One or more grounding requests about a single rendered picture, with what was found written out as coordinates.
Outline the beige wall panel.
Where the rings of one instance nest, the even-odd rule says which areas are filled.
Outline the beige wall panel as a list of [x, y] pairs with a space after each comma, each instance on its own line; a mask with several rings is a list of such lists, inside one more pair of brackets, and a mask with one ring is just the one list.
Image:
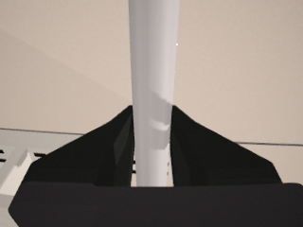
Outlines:
[[[130, 105], [128, 0], [0, 0], [0, 130], [84, 135]], [[303, 185], [303, 0], [181, 0], [173, 105]]]

